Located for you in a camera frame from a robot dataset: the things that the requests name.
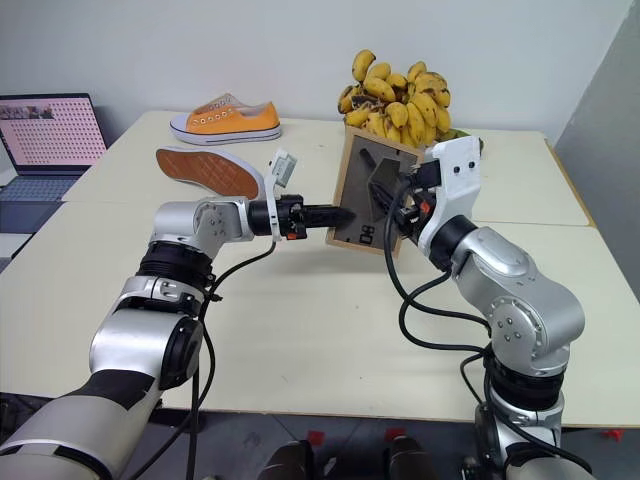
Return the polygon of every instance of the gray wall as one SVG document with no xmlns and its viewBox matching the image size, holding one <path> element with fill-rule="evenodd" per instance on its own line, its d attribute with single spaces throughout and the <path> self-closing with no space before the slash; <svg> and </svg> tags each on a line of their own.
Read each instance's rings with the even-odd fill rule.
<svg viewBox="0 0 640 480">
<path fill-rule="evenodd" d="M 637 1 L 556 144 L 556 151 L 636 297 L 640 298 L 640 4 Z"/>
</svg>

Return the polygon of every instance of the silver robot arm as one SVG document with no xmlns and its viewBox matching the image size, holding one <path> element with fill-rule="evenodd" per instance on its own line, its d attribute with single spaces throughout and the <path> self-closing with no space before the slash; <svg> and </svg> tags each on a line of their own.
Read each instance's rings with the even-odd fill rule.
<svg viewBox="0 0 640 480">
<path fill-rule="evenodd" d="M 267 177 L 272 189 L 286 185 L 294 164 L 278 151 Z M 0 478 L 119 478 L 162 393 L 198 367 L 203 326 L 197 317 L 220 248 L 254 235 L 303 239 L 306 228 L 352 217 L 330 205 L 305 206 L 300 195 L 267 195 L 266 201 L 217 197 L 158 210 L 138 272 L 93 339 L 89 380 L 47 403 L 0 445 Z"/>
<path fill-rule="evenodd" d="M 581 466 L 537 450 L 505 423 L 560 447 L 560 388 L 569 345 L 585 321 L 578 299 L 540 273 L 520 247 L 469 220 L 480 191 L 479 139 L 441 143 L 429 154 L 413 180 L 414 190 L 430 203 L 422 209 L 428 217 L 414 220 L 412 240 L 434 265 L 451 270 L 460 293 L 492 332 L 485 393 L 494 413 L 486 406 L 476 412 L 481 458 L 511 480 L 593 478 Z"/>
</svg>

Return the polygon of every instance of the table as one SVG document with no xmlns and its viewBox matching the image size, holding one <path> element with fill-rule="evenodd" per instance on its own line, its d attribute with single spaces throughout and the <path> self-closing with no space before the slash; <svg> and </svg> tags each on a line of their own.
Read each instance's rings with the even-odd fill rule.
<svg viewBox="0 0 640 480">
<path fill-rule="evenodd" d="M 145 202 L 70 202 L 0 275 L 0 391 L 55 396 L 86 380 L 90 339 L 137 270 L 154 210 Z M 640 425 L 640 306 L 598 231 L 489 225 L 529 251 L 585 309 L 587 326 L 572 345 L 564 384 L 564 423 Z M 223 247 L 215 272 L 268 243 Z M 408 244 L 398 269 L 407 288 L 437 274 Z M 401 336 L 399 297 L 377 255 L 328 246 L 316 230 L 306 241 L 279 244 L 219 293 L 224 300 L 207 314 L 218 366 L 206 409 L 473 418 L 473 398 L 458 375 L 462 356 L 420 349 Z M 451 282 L 429 300 L 472 311 Z M 408 326 L 418 336 L 486 343 L 482 328 L 459 320 L 412 314 Z M 204 353 L 201 360 L 206 371 Z M 470 372 L 478 385 L 480 367 Z M 189 397 L 185 385 L 164 401 L 184 408 Z"/>
<path fill-rule="evenodd" d="M 147 112 L 64 196 L 65 201 L 150 203 L 197 200 L 210 192 L 166 177 L 155 159 L 157 148 L 182 145 L 169 132 L 176 112 Z M 271 142 L 236 143 L 221 148 L 260 172 L 279 147 L 300 160 L 287 191 L 306 203 L 329 203 L 342 158 L 342 122 L 282 119 L 283 134 Z M 544 136 L 539 132 L 469 130 L 485 142 L 483 187 L 474 219 L 489 222 L 587 225 L 589 219 Z"/>
</svg>

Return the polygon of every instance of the shoe sole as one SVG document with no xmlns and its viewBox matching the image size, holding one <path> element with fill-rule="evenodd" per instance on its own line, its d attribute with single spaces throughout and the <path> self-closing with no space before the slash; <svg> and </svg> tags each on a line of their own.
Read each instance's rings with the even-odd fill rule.
<svg viewBox="0 0 640 480">
<path fill-rule="evenodd" d="M 160 169 L 175 180 L 197 183 L 223 196 L 254 199 L 260 194 L 256 179 L 242 166 L 213 152 L 158 149 Z"/>
<path fill-rule="evenodd" d="M 169 123 L 171 133 L 183 142 L 193 143 L 195 145 L 223 145 L 225 143 L 241 143 L 241 142 L 263 142 L 266 140 L 274 140 L 282 134 L 280 125 L 268 130 L 256 130 L 236 133 L 189 133 L 180 130 Z"/>
</svg>

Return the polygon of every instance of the wire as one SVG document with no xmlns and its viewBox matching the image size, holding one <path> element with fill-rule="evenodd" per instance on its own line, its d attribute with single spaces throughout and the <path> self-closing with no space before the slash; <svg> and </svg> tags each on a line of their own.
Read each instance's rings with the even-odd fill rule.
<svg viewBox="0 0 640 480">
<path fill-rule="evenodd" d="M 401 184 L 401 187 L 396 193 L 396 195 L 393 197 L 393 201 L 391 202 L 391 206 L 389 207 L 389 213 L 387 214 L 387 218 L 384 222 L 384 260 L 387 265 L 387 271 L 389 272 L 389 277 L 391 278 L 391 283 L 393 283 L 393 286 L 395 287 L 397 292 L 400 294 L 400 296 L 404 300 L 406 300 L 409 297 L 409 295 L 407 294 L 407 291 L 404 289 L 404 287 L 402 286 L 402 283 L 400 282 L 400 279 L 398 278 L 398 272 L 396 271 L 396 267 L 393 262 L 393 255 L 392 255 L 392 249 L 391 249 L 391 230 L 393 225 L 393 212 L 398 210 L 398 208 L 400 207 L 400 204 L 402 203 L 402 199 L 409 192 L 410 189 L 411 189 L 411 186 L 409 182 L 405 180 Z M 441 310 L 438 308 L 429 307 L 427 305 L 418 303 L 413 299 L 409 300 L 409 305 L 411 305 L 413 308 L 417 310 L 420 310 L 421 312 L 429 313 L 431 315 L 438 315 L 441 317 L 460 318 L 463 320 L 469 320 L 471 322 L 478 323 L 483 327 L 485 327 L 489 336 L 491 336 L 491 327 L 489 326 L 489 322 L 487 322 L 484 318 L 478 317 L 476 315 L 471 315 L 468 313 L 453 312 L 450 310 Z"/>
<path fill-rule="evenodd" d="M 204 389 L 200 394 L 200 398 L 198 399 L 198 408 L 200 408 L 200 406 L 204 402 L 205 397 L 209 393 L 209 389 L 211 388 L 211 384 L 213 383 L 213 374 L 216 369 L 216 357 L 215 357 L 215 351 L 213 350 L 213 342 L 211 341 L 211 337 L 209 336 L 209 332 L 207 330 L 206 325 L 204 326 L 204 341 L 207 345 L 207 350 L 209 352 L 210 367 L 209 367 L 209 376 L 207 378 L 207 383 L 205 384 Z M 171 445 L 173 445 L 175 441 L 180 437 L 180 435 L 187 429 L 187 426 L 189 425 L 190 422 L 191 422 L 191 412 L 189 412 L 189 414 L 182 420 L 180 425 L 176 427 L 176 431 L 173 432 L 173 434 L 162 444 L 162 446 L 158 450 L 156 450 L 156 452 L 149 458 L 149 460 L 147 460 L 144 465 L 138 468 L 138 470 L 136 470 L 133 473 L 133 475 L 129 477 L 129 480 L 136 480 L 140 478 L 142 474 L 144 474 L 144 472 L 146 472 L 149 469 L 149 467 L 151 467 L 151 465 L 156 463 L 156 461 L 164 454 L 164 452 L 166 452 L 169 449 L 169 447 L 171 447 Z"/>
<path fill-rule="evenodd" d="M 487 370 L 487 373 L 485 373 L 485 376 L 484 376 L 484 396 L 485 396 L 487 407 L 489 408 L 490 413 L 492 413 L 513 433 L 515 433 L 516 435 L 519 435 L 520 437 L 524 438 L 528 442 L 534 444 L 541 450 L 544 450 L 545 452 L 551 455 L 557 455 L 559 457 L 565 458 L 573 463 L 580 465 L 587 472 L 593 473 L 593 471 L 591 470 L 591 465 L 589 465 L 589 463 L 586 460 L 580 458 L 579 456 L 571 452 L 568 452 L 567 450 L 558 448 L 555 445 L 551 445 L 543 440 L 540 440 L 538 437 L 531 435 L 527 431 L 523 430 L 519 425 L 516 425 L 515 423 L 513 423 L 513 421 L 509 418 L 509 416 L 506 413 L 504 413 L 499 408 L 496 408 L 495 404 L 493 403 L 494 402 L 493 398 L 491 397 L 491 391 L 490 391 L 491 382 L 489 380 L 488 373 L 489 373 L 489 370 Z"/>
<path fill-rule="evenodd" d="M 421 293 L 426 292 L 430 288 L 435 287 L 436 285 L 441 284 L 449 278 L 449 273 L 445 272 L 440 277 L 431 280 L 430 282 L 421 285 L 416 288 L 413 292 L 411 292 L 407 298 L 404 299 L 402 305 L 400 306 L 400 312 L 398 313 L 398 323 L 400 324 L 400 331 L 402 334 L 413 344 L 418 345 L 424 348 L 430 348 L 432 350 L 448 350 L 448 351 L 462 351 L 462 352 L 476 352 L 480 355 L 484 354 L 484 348 L 477 347 L 475 345 L 458 345 L 458 344 L 446 344 L 446 343 L 433 343 L 427 342 L 426 340 L 421 340 L 417 337 L 414 337 L 409 330 L 407 330 L 406 325 L 406 314 L 409 306 L 411 305 L 411 301 L 420 295 Z"/>
<path fill-rule="evenodd" d="M 484 353 L 477 353 L 476 355 L 471 355 L 470 357 L 467 357 L 462 362 L 460 362 L 460 375 L 462 375 L 462 380 L 464 380 L 465 385 L 467 386 L 471 394 L 475 397 L 478 404 L 482 404 L 482 399 L 480 398 L 480 395 L 478 395 L 478 393 L 476 392 L 475 388 L 473 388 L 473 385 L 471 385 L 471 382 L 467 377 L 467 372 L 464 370 L 464 368 L 467 365 L 469 365 L 471 362 L 475 362 L 476 360 L 479 360 L 483 357 L 484 357 Z"/>
<path fill-rule="evenodd" d="M 191 379 L 191 430 L 189 432 L 189 453 L 187 455 L 187 480 L 193 480 L 196 471 L 196 451 L 198 449 L 198 393 L 200 391 L 200 368 L 196 368 Z"/>
<path fill-rule="evenodd" d="M 233 267 L 231 267 L 229 270 L 227 270 L 226 272 L 224 272 L 222 275 L 218 277 L 218 279 L 213 283 L 211 290 L 215 292 L 220 286 L 220 284 L 227 279 L 227 277 L 237 272 L 241 268 L 246 267 L 247 265 L 251 265 L 252 263 L 257 262 L 258 260 L 262 260 L 263 258 L 268 257 L 273 253 L 275 249 L 276 249 L 276 242 L 271 242 L 271 247 L 266 252 L 261 253 L 260 255 L 256 255 L 255 257 L 251 257 L 245 260 L 244 262 L 238 263 L 237 265 L 234 265 Z"/>
<path fill-rule="evenodd" d="M 191 418 L 193 414 L 195 413 L 195 416 L 197 416 L 198 409 L 202 406 L 204 399 L 206 398 L 207 394 L 209 393 L 209 390 L 211 389 L 211 385 L 213 383 L 213 376 L 216 370 L 216 355 L 215 355 L 215 350 L 213 348 L 213 342 L 211 341 L 211 336 L 209 335 L 209 331 L 207 330 L 207 325 L 205 324 L 205 317 L 211 301 L 214 299 L 221 300 L 221 297 L 218 297 L 216 295 L 215 293 L 216 290 L 220 287 L 220 284 L 224 280 L 226 280 L 230 275 L 237 272 L 241 268 L 246 267 L 247 265 L 250 265 L 254 262 L 257 262 L 258 260 L 261 260 L 271 255 L 275 250 L 275 248 L 276 248 L 276 242 L 271 242 L 271 246 L 266 252 L 263 252 L 260 255 L 256 255 L 255 257 L 251 257 L 229 268 L 222 275 L 220 275 L 216 281 L 213 282 L 209 291 L 205 293 L 205 298 L 202 303 L 202 307 L 200 308 L 200 313 L 198 314 L 198 321 L 202 323 L 202 326 L 204 329 L 204 333 L 203 333 L 204 341 L 207 346 L 207 351 L 209 353 L 209 375 L 207 376 L 207 382 L 205 383 L 202 393 L 198 398 L 197 408 L 194 410 L 193 403 L 192 403 L 191 410 L 189 411 L 187 416 L 182 420 L 182 422 L 176 427 L 175 432 L 173 432 L 173 434 L 162 444 L 160 448 L 158 448 L 158 450 L 156 450 L 156 452 L 149 458 L 149 460 L 147 460 L 144 463 L 144 465 L 138 468 L 138 470 L 136 470 L 133 473 L 133 475 L 129 477 L 128 480 L 136 480 L 140 478 L 144 474 L 144 472 L 146 472 L 149 469 L 149 467 L 151 467 L 151 465 L 153 465 L 171 447 L 171 445 L 175 443 L 175 441 L 180 437 L 180 435 L 191 424 Z"/>
</svg>

